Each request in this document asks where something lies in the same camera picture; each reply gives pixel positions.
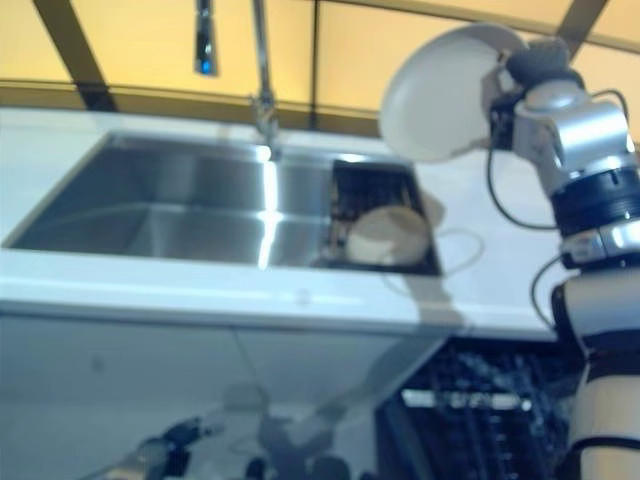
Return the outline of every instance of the countertop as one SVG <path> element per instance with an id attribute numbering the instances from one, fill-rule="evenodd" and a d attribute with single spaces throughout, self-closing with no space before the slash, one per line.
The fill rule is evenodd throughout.
<path id="1" fill-rule="evenodd" d="M 258 141 L 251 126 L 148 116 L 0 108 L 0 241 L 25 220 L 108 131 Z M 391 152 L 379 139 L 283 131 L 288 145 Z M 558 237 L 507 223 L 484 184 L 485 152 L 416 166 L 444 274 L 438 278 L 268 268 L 0 249 L 6 311 L 141 322 L 413 332 L 551 339 L 529 303 L 529 284 Z M 533 168 L 498 154 L 496 184 L 509 210 L 551 221 Z M 540 285 L 546 306 L 558 267 Z"/>

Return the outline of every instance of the faucet spout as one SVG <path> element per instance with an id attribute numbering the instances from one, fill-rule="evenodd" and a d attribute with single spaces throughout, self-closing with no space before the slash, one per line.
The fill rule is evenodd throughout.
<path id="1" fill-rule="evenodd" d="M 217 76 L 218 62 L 213 27 L 212 0 L 196 0 L 195 70 L 203 75 Z"/>
<path id="2" fill-rule="evenodd" d="M 269 49 L 267 45 L 267 26 L 265 21 L 264 0 L 253 1 L 253 20 L 255 23 L 256 46 L 258 53 L 258 68 L 260 75 L 260 89 L 256 97 L 251 97 L 256 127 L 264 137 L 267 146 L 274 153 L 275 140 L 278 135 L 278 117 L 276 99 L 271 88 L 269 72 Z"/>

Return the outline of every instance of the sink basin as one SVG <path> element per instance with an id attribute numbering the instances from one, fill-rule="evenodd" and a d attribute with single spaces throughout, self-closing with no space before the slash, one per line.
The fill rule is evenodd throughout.
<path id="1" fill-rule="evenodd" d="M 336 162 L 404 169 L 413 179 L 406 165 L 384 157 L 286 148 L 273 162 L 265 146 L 200 142 L 109 134 L 7 246 L 344 268 L 331 241 Z"/>

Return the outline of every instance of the black cable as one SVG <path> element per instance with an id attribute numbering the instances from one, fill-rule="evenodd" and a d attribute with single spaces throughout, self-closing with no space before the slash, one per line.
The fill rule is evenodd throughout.
<path id="1" fill-rule="evenodd" d="M 599 92 L 592 93 L 591 98 L 601 97 L 603 95 L 613 95 L 617 97 L 620 102 L 620 106 L 622 107 L 622 112 L 624 113 L 627 122 L 629 122 L 629 106 L 627 105 L 627 100 L 624 98 L 622 92 L 615 88 L 607 88 L 606 90 L 600 90 Z"/>
<path id="2" fill-rule="evenodd" d="M 497 125 L 494 128 L 493 135 L 491 135 L 491 140 L 489 142 L 489 149 L 487 151 L 487 168 L 486 168 L 486 180 L 487 180 L 487 188 L 489 190 L 489 196 L 493 201 L 493 204 L 498 209 L 498 211 L 504 216 L 508 221 L 522 228 L 528 228 L 529 230 L 542 230 L 542 231 L 554 231 L 556 230 L 555 225 L 539 225 L 535 223 L 528 223 L 518 220 L 513 215 L 511 215 L 500 203 L 498 200 L 498 196 L 496 195 L 495 187 L 493 185 L 493 152 L 495 149 L 495 144 L 500 136 L 502 128 L 500 125 Z"/>
<path id="3" fill-rule="evenodd" d="M 552 322 L 549 318 L 547 318 L 547 316 L 544 314 L 544 312 L 540 308 L 540 304 L 538 303 L 538 297 L 536 295 L 536 291 L 538 289 L 538 283 L 540 283 L 540 279 L 542 278 L 542 276 L 545 273 L 547 273 L 547 271 L 558 260 L 560 260 L 560 255 L 556 255 L 551 260 L 549 260 L 547 263 L 545 263 L 542 267 L 540 267 L 540 270 L 538 270 L 538 273 L 536 273 L 535 277 L 533 277 L 533 280 L 531 281 L 531 286 L 529 287 L 529 298 L 531 299 L 531 305 L 533 306 L 533 309 L 536 311 L 536 314 L 538 315 L 540 320 L 542 320 L 554 332 L 556 330 L 555 323 Z"/>

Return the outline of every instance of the yellow wall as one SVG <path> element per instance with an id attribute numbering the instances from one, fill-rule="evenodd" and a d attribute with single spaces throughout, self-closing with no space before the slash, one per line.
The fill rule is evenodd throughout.
<path id="1" fill-rule="evenodd" d="M 220 75 L 194 73 L 194 0 L 74 0 L 108 84 L 248 95 L 257 91 L 249 0 L 213 1 Z M 266 2 L 271 70 L 280 100 L 310 100 L 312 2 Z"/>
<path id="2" fill-rule="evenodd" d="M 70 82 L 30 0 L 0 0 L 0 79 Z"/>
<path id="3" fill-rule="evenodd" d="M 415 0 L 558 23 L 569 0 Z M 106 81 L 245 96 L 257 89 L 250 0 L 215 0 L 220 76 L 193 71 L 193 0 L 73 0 Z M 313 2 L 267 0 L 275 90 L 280 100 L 310 100 Z M 596 33 L 640 41 L 638 0 L 611 0 Z M 318 101 L 377 110 L 394 72 L 416 48 L 463 22 L 333 2 L 321 3 Z M 585 45 L 574 63 L 590 90 L 627 96 L 640 138 L 640 56 Z M 0 79 L 69 82 L 32 0 L 0 0 Z"/>

